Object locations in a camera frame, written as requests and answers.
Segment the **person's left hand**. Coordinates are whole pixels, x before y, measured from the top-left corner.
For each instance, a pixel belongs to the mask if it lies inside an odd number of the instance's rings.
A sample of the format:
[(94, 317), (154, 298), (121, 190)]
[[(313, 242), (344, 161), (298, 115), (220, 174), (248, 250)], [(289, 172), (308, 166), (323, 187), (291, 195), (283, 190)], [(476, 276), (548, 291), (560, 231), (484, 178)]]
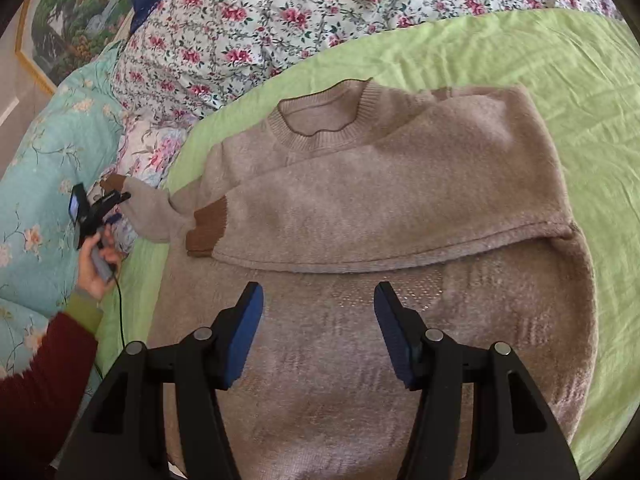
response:
[(102, 264), (96, 266), (96, 258), (93, 258), (93, 255), (98, 255), (105, 264), (114, 266), (115, 273), (119, 272), (122, 266), (122, 253), (116, 247), (110, 226), (106, 226), (101, 232), (96, 232), (92, 237), (87, 237), (78, 252), (76, 286), (96, 301), (101, 301), (115, 286), (115, 279), (104, 280), (100, 274)]

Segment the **red sleeved left forearm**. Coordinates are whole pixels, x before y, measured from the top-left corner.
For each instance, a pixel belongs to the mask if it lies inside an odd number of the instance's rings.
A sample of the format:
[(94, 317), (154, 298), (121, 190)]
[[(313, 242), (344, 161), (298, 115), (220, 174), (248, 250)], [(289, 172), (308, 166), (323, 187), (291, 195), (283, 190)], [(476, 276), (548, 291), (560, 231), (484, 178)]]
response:
[(1, 477), (39, 479), (62, 450), (96, 358), (99, 301), (76, 289), (24, 372), (1, 381)]

